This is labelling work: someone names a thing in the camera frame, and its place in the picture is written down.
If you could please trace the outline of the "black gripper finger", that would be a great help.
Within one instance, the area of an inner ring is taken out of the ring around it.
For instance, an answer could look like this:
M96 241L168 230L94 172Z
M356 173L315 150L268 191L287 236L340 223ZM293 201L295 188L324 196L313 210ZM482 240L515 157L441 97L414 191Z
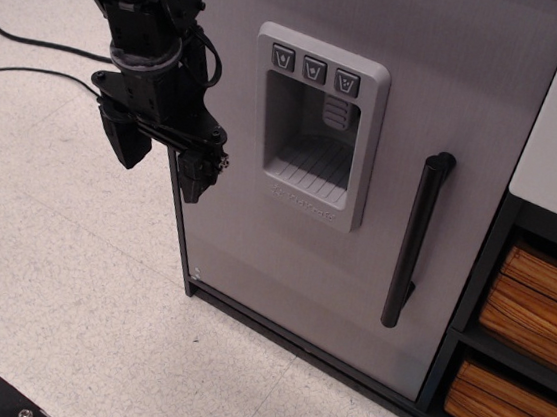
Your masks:
M196 204L218 179L218 165L202 152L187 150L177 158L179 187L186 203Z
M114 100L99 98L99 112L107 140L125 169L133 169L151 151L151 139L137 121Z

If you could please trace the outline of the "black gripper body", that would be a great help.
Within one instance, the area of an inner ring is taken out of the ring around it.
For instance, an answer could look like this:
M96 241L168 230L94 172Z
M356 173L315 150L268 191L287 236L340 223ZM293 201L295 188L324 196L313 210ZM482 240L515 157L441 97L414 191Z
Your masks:
M173 68L157 76L126 71L98 71L92 75L101 97L114 100L137 121L139 130L178 154L202 152L224 170L227 133L208 112L204 89L186 73Z

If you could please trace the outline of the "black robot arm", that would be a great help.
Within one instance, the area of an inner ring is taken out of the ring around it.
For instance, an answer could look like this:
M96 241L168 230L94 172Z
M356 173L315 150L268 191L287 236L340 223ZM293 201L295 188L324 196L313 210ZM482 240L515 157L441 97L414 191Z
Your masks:
M98 71L98 107L117 159L132 169L159 141L176 152L179 187L196 203L226 167L227 132L206 108L222 62L197 22L203 0L95 0L115 71Z

